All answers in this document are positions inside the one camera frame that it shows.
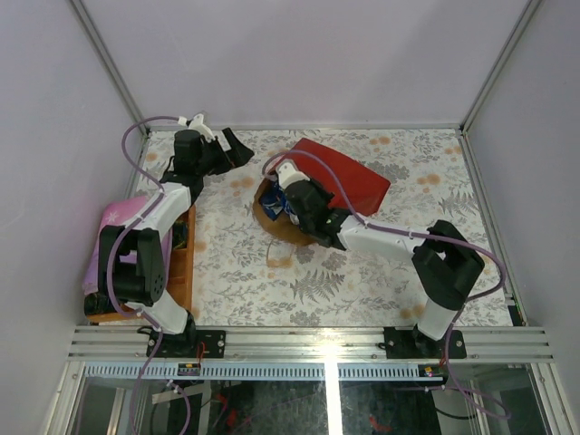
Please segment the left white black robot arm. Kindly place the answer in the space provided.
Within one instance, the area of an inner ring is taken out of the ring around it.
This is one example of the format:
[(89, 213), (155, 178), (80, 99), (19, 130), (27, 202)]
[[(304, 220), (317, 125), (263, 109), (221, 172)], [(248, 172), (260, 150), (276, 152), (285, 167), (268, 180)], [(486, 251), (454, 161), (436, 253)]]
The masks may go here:
[(200, 127), (178, 131), (174, 155), (161, 179), (159, 193), (122, 223), (108, 223), (96, 245), (96, 288), (84, 297), (87, 316), (142, 315), (150, 324), (147, 351), (158, 357), (207, 354), (196, 332), (193, 314), (167, 288), (171, 231), (194, 205), (206, 176), (246, 165), (254, 156), (230, 128), (214, 136)]

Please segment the blue chips bag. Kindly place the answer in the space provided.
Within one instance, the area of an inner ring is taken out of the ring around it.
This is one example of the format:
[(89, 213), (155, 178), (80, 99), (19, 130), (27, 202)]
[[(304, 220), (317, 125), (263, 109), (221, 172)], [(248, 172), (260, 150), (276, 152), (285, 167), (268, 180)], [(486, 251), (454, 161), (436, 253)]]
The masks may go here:
[(290, 219), (292, 224), (299, 225), (298, 216), (293, 211), (286, 199), (284, 191), (276, 181), (266, 187), (258, 203), (270, 220), (276, 221), (285, 215)]

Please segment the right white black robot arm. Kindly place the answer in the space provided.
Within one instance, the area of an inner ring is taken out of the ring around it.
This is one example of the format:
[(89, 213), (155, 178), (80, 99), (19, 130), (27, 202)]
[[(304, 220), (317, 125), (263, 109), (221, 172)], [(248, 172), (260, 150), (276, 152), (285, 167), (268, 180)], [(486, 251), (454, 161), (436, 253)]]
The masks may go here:
[(306, 177), (294, 176), (279, 186), (300, 230), (319, 245), (412, 264), (427, 303), (413, 327), (410, 347), (423, 357), (441, 354), (445, 333), (484, 269), (483, 259), (460, 232), (438, 220), (417, 236), (346, 208), (331, 208), (333, 195)]

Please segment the red paper bag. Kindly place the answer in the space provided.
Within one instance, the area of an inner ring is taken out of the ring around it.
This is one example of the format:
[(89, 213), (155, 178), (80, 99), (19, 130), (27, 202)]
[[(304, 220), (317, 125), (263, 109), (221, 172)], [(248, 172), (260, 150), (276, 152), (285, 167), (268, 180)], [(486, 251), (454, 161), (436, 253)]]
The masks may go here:
[(316, 180), (325, 191), (334, 194), (330, 207), (349, 210), (349, 217), (343, 222), (339, 233), (339, 239), (346, 249), (348, 246), (341, 237), (347, 233), (353, 222), (364, 221), (378, 211), (391, 185), (389, 180), (358, 161), (312, 140), (301, 139), (292, 149), (276, 156), (280, 160), (273, 168), (263, 167), (264, 179), (256, 191), (253, 202), (254, 217), (261, 228), (271, 236), (300, 247), (316, 242), (298, 226), (292, 224), (285, 215), (276, 221), (270, 220), (258, 203), (266, 187), (270, 183), (277, 182), (276, 166), (283, 160), (292, 160), (310, 180)]

